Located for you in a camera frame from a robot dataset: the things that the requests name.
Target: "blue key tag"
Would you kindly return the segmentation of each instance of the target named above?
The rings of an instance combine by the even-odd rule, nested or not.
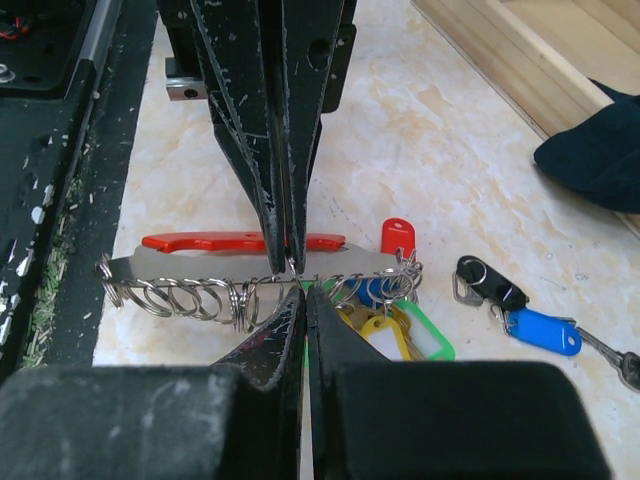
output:
[[[582,337],[571,323],[528,308],[505,315],[505,330],[521,342],[572,357],[582,348]]]

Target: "dark blue fabric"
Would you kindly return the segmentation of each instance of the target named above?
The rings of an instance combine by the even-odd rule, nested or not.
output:
[[[533,158],[547,175],[596,205],[640,213],[640,96],[593,83],[615,103],[549,138]]]

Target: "green key tag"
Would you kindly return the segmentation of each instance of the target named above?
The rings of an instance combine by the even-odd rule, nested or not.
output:
[[[411,340],[428,360],[455,360],[453,345],[431,323],[424,312],[413,302],[399,300],[394,306],[411,319]]]

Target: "wooden box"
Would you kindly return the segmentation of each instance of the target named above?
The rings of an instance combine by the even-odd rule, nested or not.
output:
[[[413,0],[543,136],[640,94],[640,0]],[[640,238],[640,215],[618,215]]]

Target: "beige countertop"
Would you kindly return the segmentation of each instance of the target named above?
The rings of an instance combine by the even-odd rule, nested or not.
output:
[[[622,351],[640,351],[640,244],[609,212],[542,177],[540,138],[408,1],[361,0],[340,109],[324,131],[309,190],[309,231],[377,251],[403,217],[425,265],[421,306],[459,359],[542,360],[576,386],[617,478],[640,478],[640,395],[585,346],[565,358],[509,338],[482,310],[456,303],[451,273],[475,255],[514,280],[531,307],[571,316]],[[158,28],[113,255],[147,234],[257,230],[217,146],[205,102],[170,103],[168,39]],[[245,335],[134,305],[105,305],[96,365],[208,365]],[[304,451],[309,452],[305,416]],[[310,465],[303,462],[303,478]]]

